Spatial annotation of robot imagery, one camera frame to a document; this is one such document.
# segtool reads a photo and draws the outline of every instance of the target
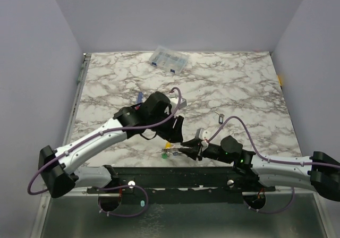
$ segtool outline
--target small object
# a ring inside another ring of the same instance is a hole
[[[224,114],[220,114],[217,111],[215,111],[215,113],[219,115],[219,117],[218,117],[218,124],[222,125],[223,124]]]
[[[171,110],[174,110],[179,102],[179,98],[178,97],[172,97],[170,96],[170,103],[171,103]],[[185,98],[182,98],[181,99],[181,103],[180,103],[180,106],[178,107],[178,109],[183,109],[187,106],[187,102],[186,102],[186,99]]]
[[[136,104],[140,104],[142,102],[142,99],[143,99],[143,93],[139,92]]]
[[[228,180],[227,185],[229,188],[232,188],[234,186],[234,181],[233,180]]]
[[[188,63],[188,59],[188,55],[158,46],[150,57],[149,62],[154,67],[161,68],[166,72],[180,74]]]
[[[166,142],[165,149],[170,149],[172,147],[170,142]]]
[[[130,187],[129,187],[130,189],[133,188],[132,186],[135,186],[135,185],[136,185],[135,181],[129,181],[127,184],[130,186]]]

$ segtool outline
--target blue object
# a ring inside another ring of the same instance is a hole
[[[142,102],[142,98],[143,98],[143,93],[139,92],[138,93],[138,98],[137,98],[137,104],[140,104]]]

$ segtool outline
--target gray wall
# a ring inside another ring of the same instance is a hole
[[[83,56],[55,0],[0,0],[0,21],[0,237],[29,237],[27,184],[62,142]]]
[[[274,50],[302,0],[57,0],[84,52]]]
[[[304,155],[340,161],[340,0],[304,0],[276,47],[275,69]],[[340,203],[328,202],[340,237]]]

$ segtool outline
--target metal frame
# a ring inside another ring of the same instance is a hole
[[[78,107],[79,107],[79,102],[80,102],[80,98],[81,98],[81,94],[84,88],[84,84],[85,84],[85,78],[87,76],[87,72],[88,72],[88,67],[89,67],[89,63],[90,63],[90,59],[91,59],[91,54],[85,54],[84,55],[84,63],[83,63],[83,67],[81,70],[81,73],[79,75],[79,84],[76,90],[76,95],[75,95],[75,99],[73,102],[73,106],[71,109],[71,113],[70,113],[70,118],[67,124],[67,129],[66,129],[66,133],[65,133],[65,137],[63,140],[63,145],[67,144],[70,142],[71,139],[71,134],[73,132],[73,127],[74,127],[74,122],[75,122],[75,116],[77,114],[78,111]],[[66,194],[65,196],[67,197],[93,197],[93,196],[98,196],[97,194],[87,194],[87,189],[86,188],[76,188],[73,189],[72,191],[70,191],[68,194]],[[277,187],[277,190],[274,192],[266,192],[267,194],[289,194],[292,193],[291,188],[286,188],[286,187]],[[321,218],[321,222],[323,224],[323,227],[325,229],[325,233],[327,235],[328,238],[336,238],[336,234],[332,225],[332,222],[330,220],[330,216],[329,216],[329,212],[327,210],[326,207],[326,200],[324,198],[322,198],[320,195],[318,195],[315,192],[309,191],[309,190],[305,190],[305,189],[295,189],[295,193],[313,193],[314,194],[314,198],[316,201],[316,205],[320,214],[320,218]],[[252,192],[244,192],[244,195],[247,194],[254,194]],[[117,194],[106,194],[105,196],[117,196]],[[31,232],[31,236],[30,238],[41,238],[41,234],[43,232],[43,228],[44,228],[44,223],[45,223],[45,219],[46,219],[46,215],[48,212],[48,207],[49,207],[49,203],[50,203],[50,194],[48,192],[45,192],[41,195],[41,199],[40,199],[40,203],[39,203],[39,208],[38,208],[38,212],[36,215],[36,219],[32,228],[32,232]]]
[[[72,105],[72,109],[71,109],[71,113],[70,113],[70,118],[69,118],[69,121],[67,123],[65,137],[64,137],[64,140],[63,140],[63,145],[67,144],[71,139],[71,134],[72,134],[74,122],[75,122],[75,116],[76,116],[77,111],[78,111],[80,97],[81,97],[81,94],[82,94],[82,91],[83,91],[83,88],[84,88],[85,78],[86,78],[86,75],[87,75],[87,72],[88,72],[90,60],[91,60],[91,54],[84,54],[84,62],[82,64],[82,68],[80,70],[79,83],[78,83],[78,86],[77,86],[77,89],[76,89],[76,93],[75,93],[75,97],[74,97],[74,101],[73,101],[73,105]],[[50,199],[51,199],[51,197],[50,197],[49,192],[45,192],[41,195],[38,212],[37,212],[34,224],[33,224],[33,228],[32,228],[30,238],[40,238],[41,237],[41,234],[43,232],[45,219],[46,219],[46,215],[47,215],[47,211],[48,211],[48,206],[49,206],[49,203],[50,203]]]

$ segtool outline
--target screw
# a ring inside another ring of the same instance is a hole
[[[215,112],[215,113],[218,114],[218,116],[220,116],[221,118],[224,118],[224,114],[218,113],[218,112]]]
[[[228,180],[227,181],[227,185],[229,186],[229,188],[232,188],[234,186],[234,181],[233,180]]]

